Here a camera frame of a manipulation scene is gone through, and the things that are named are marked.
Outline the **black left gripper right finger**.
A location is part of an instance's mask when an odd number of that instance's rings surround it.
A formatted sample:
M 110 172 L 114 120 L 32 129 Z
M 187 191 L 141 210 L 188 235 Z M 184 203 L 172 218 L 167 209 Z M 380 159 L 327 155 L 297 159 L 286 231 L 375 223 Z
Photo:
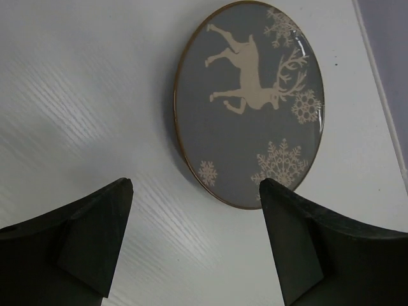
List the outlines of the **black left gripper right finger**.
M 267 178 L 261 207 L 285 305 L 406 305 L 407 234 L 346 217 Z

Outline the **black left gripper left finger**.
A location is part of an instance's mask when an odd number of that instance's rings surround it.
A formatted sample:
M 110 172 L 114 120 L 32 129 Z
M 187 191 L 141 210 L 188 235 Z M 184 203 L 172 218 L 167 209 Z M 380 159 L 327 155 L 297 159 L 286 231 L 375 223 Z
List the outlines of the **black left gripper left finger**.
M 108 297 L 133 200 L 120 178 L 1 229 L 1 305 L 101 305 Z

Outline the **grey reindeer pattern plate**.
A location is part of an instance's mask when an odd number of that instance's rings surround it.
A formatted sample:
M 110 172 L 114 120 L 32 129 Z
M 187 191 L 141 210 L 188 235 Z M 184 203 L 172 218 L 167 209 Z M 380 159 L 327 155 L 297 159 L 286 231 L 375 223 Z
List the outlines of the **grey reindeer pattern plate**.
M 199 184 L 227 205 L 257 210 L 262 180 L 296 189 L 316 159 L 324 86 L 313 48 L 278 8 L 227 4 L 187 42 L 173 113 L 182 157 Z

